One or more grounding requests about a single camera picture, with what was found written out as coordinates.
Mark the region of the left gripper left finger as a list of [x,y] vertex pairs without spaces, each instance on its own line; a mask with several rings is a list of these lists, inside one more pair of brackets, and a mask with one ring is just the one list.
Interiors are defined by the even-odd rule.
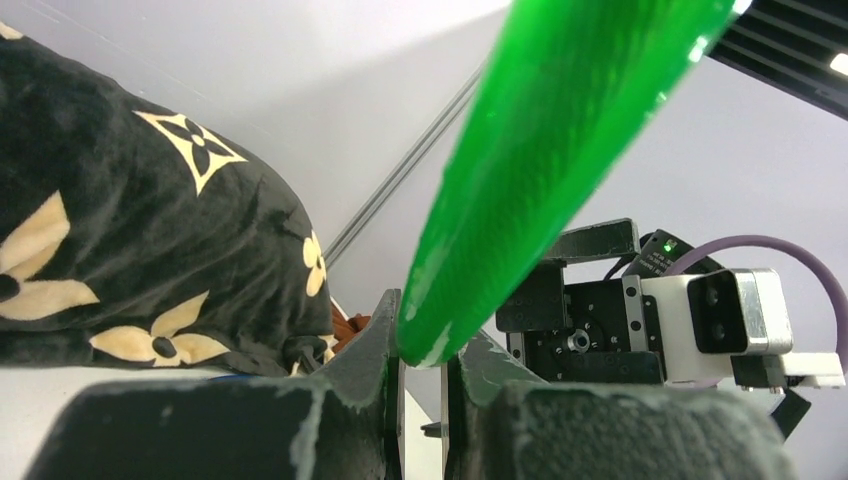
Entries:
[[60,413],[30,479],[398,479],[400,292],[303,377],[134,381],[84,389]]

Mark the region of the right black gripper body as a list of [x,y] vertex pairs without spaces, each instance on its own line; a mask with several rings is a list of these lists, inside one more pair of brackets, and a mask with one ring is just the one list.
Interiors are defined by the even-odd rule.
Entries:
[[569,266],[634,260],[638,230],[616,219],[567,230],[495,314],[507,349],[550,382],[661,385],[658,322],[635,276],[568,284]]

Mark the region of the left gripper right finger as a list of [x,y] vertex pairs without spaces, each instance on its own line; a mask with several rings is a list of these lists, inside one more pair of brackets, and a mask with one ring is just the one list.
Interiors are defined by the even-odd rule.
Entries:
[[448,479],[793,479],[773,421],[737,395],[548,383],[484,332],[442,368]]

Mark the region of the green cable lock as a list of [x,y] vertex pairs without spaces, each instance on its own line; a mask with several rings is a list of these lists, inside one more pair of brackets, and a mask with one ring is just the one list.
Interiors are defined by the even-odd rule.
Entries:
[[516,1],[447,162],[398,314],[456,354],[526,278],[746,1]]

